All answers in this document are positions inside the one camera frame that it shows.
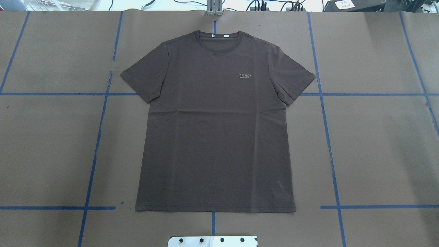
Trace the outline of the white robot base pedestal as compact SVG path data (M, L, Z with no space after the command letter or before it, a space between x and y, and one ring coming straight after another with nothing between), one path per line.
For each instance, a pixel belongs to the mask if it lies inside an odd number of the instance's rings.
M168 247L258 247L256 236L175 236Z

